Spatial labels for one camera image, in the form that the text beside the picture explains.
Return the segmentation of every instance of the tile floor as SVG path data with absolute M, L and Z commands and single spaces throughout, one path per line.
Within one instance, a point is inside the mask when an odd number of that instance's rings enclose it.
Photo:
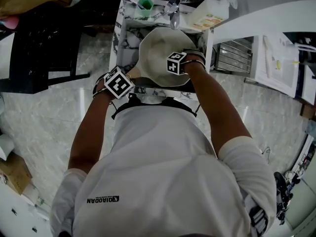
M 99 34 L 96 38 L 82 35 L 77 71 L 91 72 L 90 78 L 54 85 L 35 95 L 2 93 L 5 112 L 0 116 L 0 128 L 14 140 L 15 152 L 25 159 L 34 185 L 48 204 L 67 169 L 73 138 L 92 100 L 93 85 L 108 70 L 111 41 L 111 34 Z M 301 104 L 276 91 L 244 84 L 240 77 L 213 76 L 227 91 L 260 149 L 270 147 L 269 162 L 273 170 L 285 171 L 305 136 L 307 119 L 299 116 Z M 115 100 L 115 105 L 125 102 L 126 98 Z M 196 101 L 181 102 L 194 110 L 198 107 Z M 114 111 L 110 106 L 102 156 L 112 147 L 114 121 L 110 116 Z M 201 108 L 197 122 L 210 138 L 209 124 Z

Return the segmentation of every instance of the marble countertop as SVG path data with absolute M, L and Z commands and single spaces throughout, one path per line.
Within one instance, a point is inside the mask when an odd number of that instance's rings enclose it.
M 109 64 L 110 70 L 116 65 L 119 65 L 125 72 L 128 72 L 138 61 L 139 44 L 143 38 L 156 27 L 170 27 L 169 16 L 164 13 L 164 6 L 167 4 L 167 1 L 152 1 L 154 3 L 154 8 L 151 16 L 143 17 L 138 14 L 134 3 L 131 3 L 128 0 L 121 0 L 112 40 Z M 213 47 L 213 31 L 207 30 L 201 32 L 192 29 L 186 24 L 185 17 L 193 10 L 193 7 L 180 5 L 179 29 L 186 33 L 196 46 L 204 52 L 206 56 L 206 67 L 209 69 Z M 133 88 L 131 92 L 152 96 L 198 100 L 194 93 L 172 89 L 137 86 Z

